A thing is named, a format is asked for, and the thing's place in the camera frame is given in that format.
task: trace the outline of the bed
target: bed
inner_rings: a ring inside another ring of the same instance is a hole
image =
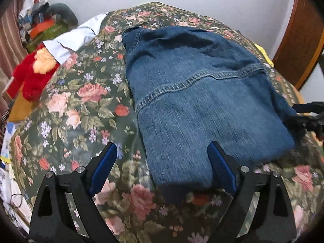
[[[118,240],[206,242],[226,212],[231,196],[214,189],[189,193],[181,206],[165,203],[150,177],[125,79],[122,31],[130,26],[157,29],[169,25],[201,28],[242,45],[264,63],[276,91],[290,105],[302,102],[296,89],[270,66],[265,52],[262,54],[238,31],[215,19],[158,2],[110,12],[99,35],[57,70],[43,91],[38,108],[12,138],[14,175],[31,209],[47,171],[70,173],[99,155],[107,142],[114,142],[118,159],[94,200]],[[85,104],[82,99],[92,101]],[[255,170],[280,172],[298,234],[311,222],[324,199],[324,157],[320,145],[307,133],[298,149]],[[75,227],[86,235],[72,196],[67,199]],[[239,235],[247,233],[257,202],[255,194]]]

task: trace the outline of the wooden headboard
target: wooden headboard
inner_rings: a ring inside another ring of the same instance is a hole
[[[324,23],[310,0],[294,0],[285,35],[273,58],[275,69],[298,90],[312,73],[324,45]]]

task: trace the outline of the blue jeans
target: blue jeans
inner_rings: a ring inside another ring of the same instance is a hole
[[[134,27],[123,44],[148,166],[171,202],[217,186],[212,141],[249,167],[295,147],[282,120],[296,112],[245,48],[191,27]]]

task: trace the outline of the screw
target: screw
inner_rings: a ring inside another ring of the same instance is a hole
[[[79,167],[77,168],[77,172],[78,172],[79,174],[80,174],[80,173],[83,173],[84,170],[85,170],[85,167],[84,167],[84,166],[79,166]]]
[[[242,171],[243,173],[247,173],[249,170],[250,170],[250,169],[249,169],[247,166],[245,166],[245,165],[243,165],[243,166],[241,167],[241,171]]]
[[[280,176],[278,171],[273,171],[272,174],[273,174],[274,177],[279,177]]]
[[[49,171],[49,172],[47,172],[47,173],[45,174],[45,176],[46,176],[47,178],[52,177],[52,175],[53,175],[53,172],[52,172],[52,171]]]

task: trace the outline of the gray stuffed animal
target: gray stuffed animal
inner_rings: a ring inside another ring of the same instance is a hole
[[[77,28],[79,21],[72,10],[64,3],[50,5],[45,12],[45,17],[56,15],[56,21],[62,20],[68,25],[69,30]]]

